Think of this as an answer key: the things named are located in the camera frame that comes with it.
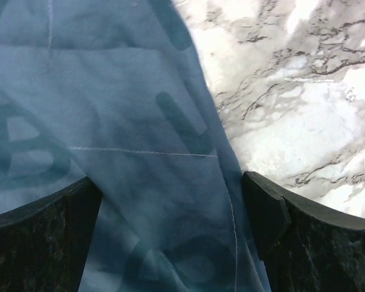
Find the blue fabric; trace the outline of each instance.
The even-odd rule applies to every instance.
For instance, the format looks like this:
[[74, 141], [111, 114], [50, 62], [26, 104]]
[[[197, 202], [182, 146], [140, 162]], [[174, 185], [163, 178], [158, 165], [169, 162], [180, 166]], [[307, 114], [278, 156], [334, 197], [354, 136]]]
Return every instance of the blue fabric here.
[[269, 291], [168, 0], [0, 0], [0, 213], [84, 176], [104, 199], [80, 292]]

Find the marble pattern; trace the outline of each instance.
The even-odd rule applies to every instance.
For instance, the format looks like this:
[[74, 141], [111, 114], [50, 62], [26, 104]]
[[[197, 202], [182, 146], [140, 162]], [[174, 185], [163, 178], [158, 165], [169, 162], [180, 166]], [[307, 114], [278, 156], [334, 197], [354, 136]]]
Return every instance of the marble pattern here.
[[243, 170], [365, 218], [365, 0], [174, 0]]

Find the vertical stitch line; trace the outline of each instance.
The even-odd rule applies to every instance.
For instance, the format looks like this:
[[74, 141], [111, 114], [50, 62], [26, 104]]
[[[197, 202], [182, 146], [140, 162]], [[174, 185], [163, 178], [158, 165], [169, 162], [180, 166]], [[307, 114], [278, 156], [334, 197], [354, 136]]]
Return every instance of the vertical stitch line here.
[[49, 2], [49, 39], [47, 41], [47, 48], [51, 49], [51, 44], [53, 41], [53, 0], [48, 0]]
[[231, 208], [231, 217], [232, 217], [232, 224], [234, 225], [234, 238], [235, 238], [235, 284], [234, 284], [234, 292], [237, 292], [237, 277], [238, 277], [238, 237], [237, 237], [237, 224], [235, 223], [235, 216], [234, 216], [234, 208], [232, 207], [231, 197], [229, 190], [227, 190], [227, 195], [229, 197], [230, 208]]

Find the white stitching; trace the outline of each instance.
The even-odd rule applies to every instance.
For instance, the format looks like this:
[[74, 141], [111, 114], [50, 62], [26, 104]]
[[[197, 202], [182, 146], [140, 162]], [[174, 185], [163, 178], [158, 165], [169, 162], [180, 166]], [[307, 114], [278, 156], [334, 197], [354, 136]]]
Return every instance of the white stitching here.
[[234, 208], [232, 207], [230, 193], [227, 190], [227, 195], [229, 196], [230, 208], [231, 208], [231, 217], [232, 217], [232, 224], [234, 225], [234, 238], [235, 238], [235, 284], [234, 284], [234, 292], [237, 292], [237, 280], [238, 280], [238, 237], [237, 237], [237, 225], [235, 223], [235, 216], [234, 216]]
[[218, 157], [217, 155], [206, 155], [206, 154], [190, 154], [190, 153], [166, 153], [166, 152], [155, 152], [155, 151], [135, 151], [121, 148], [89, 148], [89, 147], [68, 147], [71, 150], [93, 150], [93, 151], [119, 151], [127, 153], [142, 153], [142, 154], [158, 154], [158, 155], [177, 155], [177, 156], [204, 156], [204, 157]]
[[53, 0], [49, 1], [49, 39], [48, 39], [48, 49], [51, 48], [53, 42]]

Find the horizontal stitch line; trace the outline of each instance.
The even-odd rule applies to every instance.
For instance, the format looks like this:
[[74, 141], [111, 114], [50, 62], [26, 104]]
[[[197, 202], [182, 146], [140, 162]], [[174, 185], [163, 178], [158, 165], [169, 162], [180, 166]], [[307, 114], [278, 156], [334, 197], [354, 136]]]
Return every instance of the horizontal stitch line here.
[[217, 155], [206, 154], [190, 154], [190, 153], [165, 153], [156, 151], [135, 151], [121, 148], [90, 148], [90, 147], [68, 147], [71, 150], [90, 150], [90, 151], [119, 151], [127, 153], [141, 153], [141, 154], [156, 154], [156, 155], [176, 155], [176, 156], [204, 156], [204, 157], [218, 157]]

